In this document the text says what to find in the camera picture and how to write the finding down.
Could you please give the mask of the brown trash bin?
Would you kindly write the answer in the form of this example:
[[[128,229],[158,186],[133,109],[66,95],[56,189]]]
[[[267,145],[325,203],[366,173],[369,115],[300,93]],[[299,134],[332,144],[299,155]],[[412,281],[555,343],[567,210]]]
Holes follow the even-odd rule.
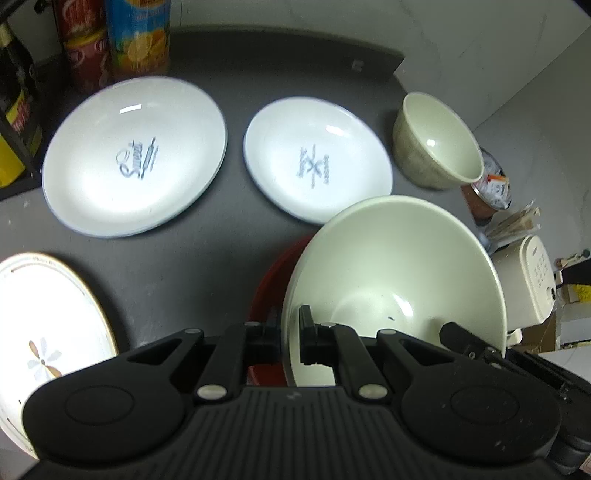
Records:
[[[477,182],[462,186],[461,191],[476,224],[486,226],[496,213],[510,208],[512,194],[510,180],[498,161],[484,148],[481,153],[483,175]]]

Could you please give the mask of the cream bowl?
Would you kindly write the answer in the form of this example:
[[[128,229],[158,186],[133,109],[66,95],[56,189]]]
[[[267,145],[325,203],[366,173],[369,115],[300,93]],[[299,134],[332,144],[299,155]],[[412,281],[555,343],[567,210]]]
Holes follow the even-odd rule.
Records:
[[[297,313],[373,338],[394,329],[431,344],[454,322],[499,352],[507,309],[493,262],[447,210],[414,197],[362,201],[311,239],[291,273],[281,312],[283,370],[290,386],[332,386],[322,365],[301,363]]]
[[[462,118],[436,97],[408,93],[393,128],[394,162],[415,185],[449,190],[484,173],[480,146]]]

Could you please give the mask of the small white Bakery plate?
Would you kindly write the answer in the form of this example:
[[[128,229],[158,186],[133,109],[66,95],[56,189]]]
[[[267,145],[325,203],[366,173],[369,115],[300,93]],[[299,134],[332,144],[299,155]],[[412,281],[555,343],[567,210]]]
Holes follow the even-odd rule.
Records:
[[[393,191],[393,164],[376,133],[317,98],[288,97],[260,109],[245,131],[243,158],[270,202],[311,224]]]

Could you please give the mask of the flat white gold-rimmed plate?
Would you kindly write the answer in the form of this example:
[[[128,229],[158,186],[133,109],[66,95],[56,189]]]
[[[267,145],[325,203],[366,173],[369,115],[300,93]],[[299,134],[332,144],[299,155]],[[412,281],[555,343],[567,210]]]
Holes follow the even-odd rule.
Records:
[[[117,354],[100,304],[67,265],[41,253],[1,262],[1,430],[25,454],[36,456],[22,421],[29,397]]]

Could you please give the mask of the large white Sweet plate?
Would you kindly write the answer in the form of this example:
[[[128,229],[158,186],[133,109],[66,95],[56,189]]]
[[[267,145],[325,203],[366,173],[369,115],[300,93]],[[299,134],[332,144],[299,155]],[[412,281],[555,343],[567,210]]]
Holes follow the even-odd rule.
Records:
[[[225,155],[215,101],[169,77],[116,83],[60,124],[45,154],[42,190],[55,217],[97,238],[157,228],[200,198]]]

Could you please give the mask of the red and black bowl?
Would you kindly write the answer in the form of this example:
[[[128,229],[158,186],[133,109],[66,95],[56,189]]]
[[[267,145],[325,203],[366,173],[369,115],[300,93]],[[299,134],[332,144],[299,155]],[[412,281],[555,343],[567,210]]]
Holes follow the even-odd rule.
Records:
[[[297,261],[303,254],[305,247],[310,243],[311,238],[312,236],[307,236],[295,242],[266,271],[252,300],[249,312],[250,320],[259,321],[260,323],[263,323],[263,321],[280,322],[283,299],[287,292],[290,276],[293,274]],[[287,380],[284,375],[283,364],[278,361],[274,364],[250,366],[249,382],[256,386],[284,387],[287,385]]]

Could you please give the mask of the orange juice bottle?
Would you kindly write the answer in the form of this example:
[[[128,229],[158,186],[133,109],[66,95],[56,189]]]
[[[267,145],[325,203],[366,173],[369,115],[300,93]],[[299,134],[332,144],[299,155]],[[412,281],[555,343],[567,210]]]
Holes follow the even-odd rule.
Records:
[[[116,81],[167,73],[170,56],[170,1],[104,2]]]

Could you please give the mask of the black metal spice rack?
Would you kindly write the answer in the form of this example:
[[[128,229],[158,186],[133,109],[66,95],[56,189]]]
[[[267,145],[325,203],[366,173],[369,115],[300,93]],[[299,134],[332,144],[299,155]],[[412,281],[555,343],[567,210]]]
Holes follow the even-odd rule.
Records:
[[[1,24],[4,22],[9,24],[9,18],[22,5],[21,1],[3,1],[1,3]],[[39,104],[39,120],[42,127],[41,94]],[[1,112],[1,198],[3,200],[40,186],[42,142],[36,159],[33,159]]]

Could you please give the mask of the red drink can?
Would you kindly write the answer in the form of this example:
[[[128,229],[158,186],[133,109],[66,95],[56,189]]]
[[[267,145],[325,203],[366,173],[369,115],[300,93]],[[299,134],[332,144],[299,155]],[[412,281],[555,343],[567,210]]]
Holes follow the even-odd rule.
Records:
[[[94,93],[111,83],[111,58],[104,2],[53,1],[58,36],[77,88]]]

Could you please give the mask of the white electric kettle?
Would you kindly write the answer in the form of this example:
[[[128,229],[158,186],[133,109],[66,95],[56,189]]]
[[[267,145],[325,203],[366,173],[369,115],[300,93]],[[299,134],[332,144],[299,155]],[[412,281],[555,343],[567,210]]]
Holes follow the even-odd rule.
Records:
[[[516,346],[523,330],[543,324],[556,300],[556,283],[547,250],[537,235],[528,235],[491,257],[507,309],[507,345]]]

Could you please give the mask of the dark soy sauce jug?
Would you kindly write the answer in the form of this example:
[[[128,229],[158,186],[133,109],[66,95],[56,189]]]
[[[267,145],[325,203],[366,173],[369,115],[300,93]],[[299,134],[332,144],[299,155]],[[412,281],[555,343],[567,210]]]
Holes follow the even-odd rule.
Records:
[[[39,100],[32,56],[4,22],[1,24],[1,112],[33,159],[43,138]]]

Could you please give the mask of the cardboard boxes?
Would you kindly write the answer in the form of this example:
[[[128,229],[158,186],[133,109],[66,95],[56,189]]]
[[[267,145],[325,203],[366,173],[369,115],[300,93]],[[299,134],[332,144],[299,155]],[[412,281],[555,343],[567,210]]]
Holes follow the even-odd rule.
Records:
[[[565,274],[551,315],[542,324],[519,329],[508,346],[521,352],[544,354],[590,345],[590,274]]]

